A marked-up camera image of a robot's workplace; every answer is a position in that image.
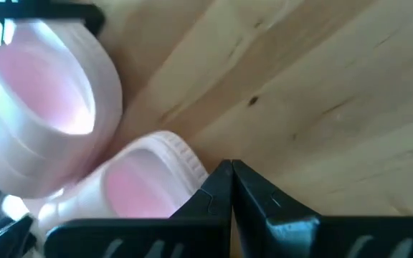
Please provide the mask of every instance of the white plastic rim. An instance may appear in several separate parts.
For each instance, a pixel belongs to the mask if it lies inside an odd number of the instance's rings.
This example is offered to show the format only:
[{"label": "white plastic rim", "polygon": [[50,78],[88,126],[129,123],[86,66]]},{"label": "white plastic rim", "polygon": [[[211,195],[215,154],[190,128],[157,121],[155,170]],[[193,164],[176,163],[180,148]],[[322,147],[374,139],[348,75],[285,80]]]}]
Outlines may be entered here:
[{"label": "white plastic rim", "polygon": [[16,173],[0,156],[0,190],[12,195],[26,196],[27,193],[44,193],[45,188],[34,178],[21,176]]},{"label": "white plastic rim", "polygon": [[30,176],[35,179],[44,168],[49,166],[46,158],[43,158],[32,152],[21,142],[19,142],[9,131],[4,127],[0,120],[0,156],[5,157],[5,162],[15,171],[23,171],[25,176]]},{"label": "white plastic rim", "polygon": [[177,134],[170,131],[158,131],[143,136],[108,162],[112,163],[140,149],[155,153],[168,166],[173,176],[188,187],[190,194],[194,194],[208,177],[207,170],[192,149]]},{"label": "white plastic rim", "polygon": [[[3,118],[1,124],[6,125],[6,135],[10,134],[15,139],[14,143],[11,143],[12,145],[0,144],[0,148],[6,148],[6,150],[0,152],[4,153],[0,155],[0,161],[8,167],[7,169],[0,169],[0,189],[7,194],[35,199],[49,196],[73,178],[84,176],[89,171],[92,162],[117,128],[122,114],[122,92],[117,72],[109,56],[83,25],[78,23],[28,21],[19,23],[17,26],[25,29],[33,28],[32,32],[35,33],[39,32],[36,28],[41,27],[56,40],[60,40],[63,45],[59,47],[67,49],[70,55],[77,60],[90,83],[89,89],[79,88],[78,90],[87,97],[88,104],[95,101],[93,131],[86,136],[79,135],[85,139],[83,144],[71,144],[74,142],[72,138],[78,135],[68,135],[51,128],[46,129],[47,126],[39,123],[34,125],[34,122],[39,121],[32,119],[32,116],[30,117],[28,113],[22,115],[25,115],[24,118],[31,119],[31,125],[30,122],[27,122],[29,125],[20,124],[20,121],[25,120],[16,115],[10,117],[0,116],[0,118]],[[39,39],[49,40],[48,38],[33,36],[29,42],[39,41]],[[3,111],[6,111],[4,108],[7,108],[7,106],[1,106],[0,113],[4,114]],[[33,134],[27,133],[27,126],[30,130],[39,130],[36,138],[33,137]],[[36,159],[33,158],[34,162],[28,163],[29,156],[26,160],[18,158],[14,160],[9,153],[16,152],[16,150],[22,153],[31,151],[39,157],[39,160],[35,161]],[[39,170],[41,164],[44,164],[45,167]],[[23,180],[11,185],[7,183],[7,180],[4,180],[5,170],[14,172],[15,176],[12,180],[18,180],[20,177],[26,178],[27,176],[30,178],[29,181],[36,179],[37,181],[32,183],[37,184],[37,186],[29,186],[27,181]]]}]

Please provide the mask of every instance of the pink bottle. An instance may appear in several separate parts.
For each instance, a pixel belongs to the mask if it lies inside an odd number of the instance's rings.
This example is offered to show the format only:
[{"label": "pink bottle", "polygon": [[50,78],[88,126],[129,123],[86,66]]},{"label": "pink bottle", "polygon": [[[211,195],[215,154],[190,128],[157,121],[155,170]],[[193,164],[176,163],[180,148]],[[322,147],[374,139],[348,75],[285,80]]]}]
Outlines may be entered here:
[{"label": "pink bottle", "polygon": [[200,188],[206,172],[179,136],[160,131],[130,143],[61,196],[25,201],[45,233],[79,218],[168,218]]},{"label": "pink bottle", "polygon": [[13,24],[0,46],[0,189],[49,196],[84,176],[122,114],[117,72],[80,23]]}]

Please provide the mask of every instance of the light pine wood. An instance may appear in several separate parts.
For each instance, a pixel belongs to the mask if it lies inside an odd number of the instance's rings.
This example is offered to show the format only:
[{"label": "light pine wood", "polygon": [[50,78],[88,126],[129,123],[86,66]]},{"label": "light pine wood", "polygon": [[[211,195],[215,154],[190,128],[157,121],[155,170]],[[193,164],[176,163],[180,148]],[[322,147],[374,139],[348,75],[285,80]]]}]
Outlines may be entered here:
[{"label": "light pine wood", "polygon": [[413,1],[95,0],[125,114],[322,214],[413,215]]}]

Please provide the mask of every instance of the wooden board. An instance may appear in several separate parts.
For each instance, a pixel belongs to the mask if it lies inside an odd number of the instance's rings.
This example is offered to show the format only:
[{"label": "wooden board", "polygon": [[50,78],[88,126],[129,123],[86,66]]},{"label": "wooden board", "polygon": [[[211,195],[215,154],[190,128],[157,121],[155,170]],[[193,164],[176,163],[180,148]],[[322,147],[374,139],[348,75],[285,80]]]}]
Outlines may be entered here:
[{"label": "wooden board", "polygon": [[95,2],[125,93],[107,156],[169,129],[322,214],[413,215],[413,1]]}]

